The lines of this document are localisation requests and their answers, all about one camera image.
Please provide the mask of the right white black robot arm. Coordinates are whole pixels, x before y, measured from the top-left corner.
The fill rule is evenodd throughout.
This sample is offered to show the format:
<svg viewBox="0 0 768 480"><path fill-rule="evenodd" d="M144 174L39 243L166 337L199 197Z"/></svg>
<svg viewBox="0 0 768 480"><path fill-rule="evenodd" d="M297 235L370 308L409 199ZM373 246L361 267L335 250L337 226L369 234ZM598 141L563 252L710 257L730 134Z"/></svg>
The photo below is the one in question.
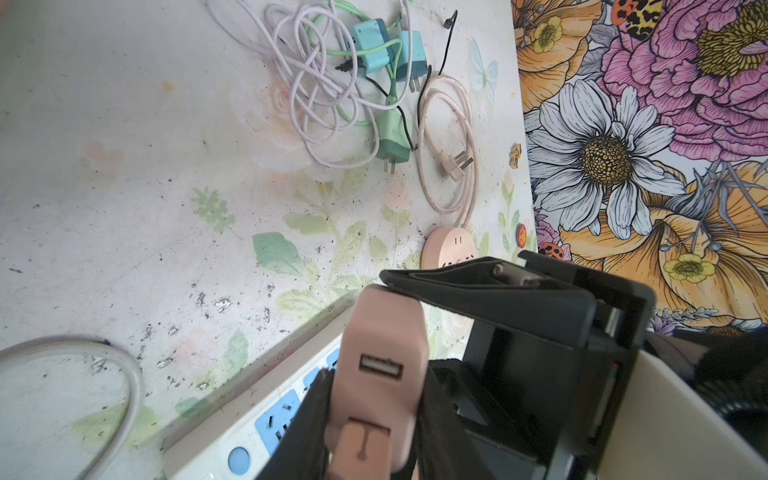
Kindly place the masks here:
<svg viewBox="0 0 768 480"><path fill-rule="evenodd" d="M533 252L380 277L473 322L429 364L420 478L766 477L765 338L648 332L649 287Z"/></svg>

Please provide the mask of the pink charger plug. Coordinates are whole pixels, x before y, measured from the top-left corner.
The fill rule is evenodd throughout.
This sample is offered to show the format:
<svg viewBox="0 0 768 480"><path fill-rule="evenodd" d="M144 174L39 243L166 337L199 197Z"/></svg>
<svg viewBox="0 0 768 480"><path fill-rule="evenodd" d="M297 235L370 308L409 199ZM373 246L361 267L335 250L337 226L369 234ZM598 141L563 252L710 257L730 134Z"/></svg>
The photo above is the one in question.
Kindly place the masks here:
<svg viewBox="0 0 768 480"><path fill-rule="evenodd" d="M328 479L388 479L406 465L429 357L419 301L371 284L341 338L325 446Z"/></svg>

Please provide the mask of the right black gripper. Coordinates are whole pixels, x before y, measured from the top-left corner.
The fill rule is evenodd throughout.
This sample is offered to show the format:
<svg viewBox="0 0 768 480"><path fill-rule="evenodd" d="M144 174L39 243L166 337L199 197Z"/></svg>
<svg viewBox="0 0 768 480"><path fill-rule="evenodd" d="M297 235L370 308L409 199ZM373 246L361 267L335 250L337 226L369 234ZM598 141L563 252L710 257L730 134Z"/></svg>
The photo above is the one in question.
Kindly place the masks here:
<svg viewBox="0 0 768 480"><path fill-rule="evenodd" d="M648 286L533 252L380 277L472 321L458 360L488 399L444 389L492 479L597 477L655 307Z"/></svg>

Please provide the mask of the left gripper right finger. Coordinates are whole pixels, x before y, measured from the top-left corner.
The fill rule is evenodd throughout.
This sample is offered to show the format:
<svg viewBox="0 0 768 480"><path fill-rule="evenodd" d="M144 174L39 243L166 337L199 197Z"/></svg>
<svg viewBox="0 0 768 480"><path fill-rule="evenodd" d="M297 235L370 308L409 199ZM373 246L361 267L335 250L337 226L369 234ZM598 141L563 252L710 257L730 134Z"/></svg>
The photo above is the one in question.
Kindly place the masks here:
<svg viewBox="0 0 768 480"><path fill-rule="evenodd" d="M444 386L456 383L478 407L488 394L458 359L428 362L414 436L416 464L421 479L492 479L494 475L473 446L466 426L454 410Z"/></svg>

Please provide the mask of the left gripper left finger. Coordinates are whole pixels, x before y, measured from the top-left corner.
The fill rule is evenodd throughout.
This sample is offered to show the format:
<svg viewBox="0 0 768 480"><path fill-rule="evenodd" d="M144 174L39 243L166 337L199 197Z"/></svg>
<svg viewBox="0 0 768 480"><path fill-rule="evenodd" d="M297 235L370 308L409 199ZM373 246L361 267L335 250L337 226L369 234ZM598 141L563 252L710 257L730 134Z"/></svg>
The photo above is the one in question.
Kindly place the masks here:
<svg viewBox="0 0 768 480"><path fill-rule="evenodd" d="M320 370L287 434L256 477L257 480L324 479L328 450L324 435L329 419L334 372Z"/></svg>

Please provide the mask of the white blue power strip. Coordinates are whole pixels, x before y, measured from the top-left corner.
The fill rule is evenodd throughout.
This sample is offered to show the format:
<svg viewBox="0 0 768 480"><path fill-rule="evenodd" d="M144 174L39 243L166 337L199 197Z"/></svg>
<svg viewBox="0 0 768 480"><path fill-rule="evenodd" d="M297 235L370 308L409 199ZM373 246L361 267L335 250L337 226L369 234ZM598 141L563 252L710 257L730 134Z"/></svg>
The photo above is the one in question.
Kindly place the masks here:
<svg viewBox="0 0 768 480"><path fill-rule="evenodd" d="M165 454L169 479L254 479L270 460L322 370L335 368L347 307L248 390L216 410Z"/></svg>

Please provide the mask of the teal charger plug light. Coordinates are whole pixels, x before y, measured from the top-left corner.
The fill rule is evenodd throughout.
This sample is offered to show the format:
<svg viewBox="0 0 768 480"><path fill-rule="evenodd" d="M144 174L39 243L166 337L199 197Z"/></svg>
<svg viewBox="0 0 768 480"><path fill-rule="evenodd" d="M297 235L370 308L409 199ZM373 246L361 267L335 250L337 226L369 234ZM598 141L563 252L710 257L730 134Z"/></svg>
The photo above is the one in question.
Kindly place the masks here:
<svg viewBox="0 0 768 480"><path fill-rule="evenodd" d="M421 33L414 31L409 34L407 31L400 31L396 38L402 44L402 52L396 67L396 79L401 82L408 80L410 91L416 92L421 89L421 80L428 73L428 62Z"/></svg>

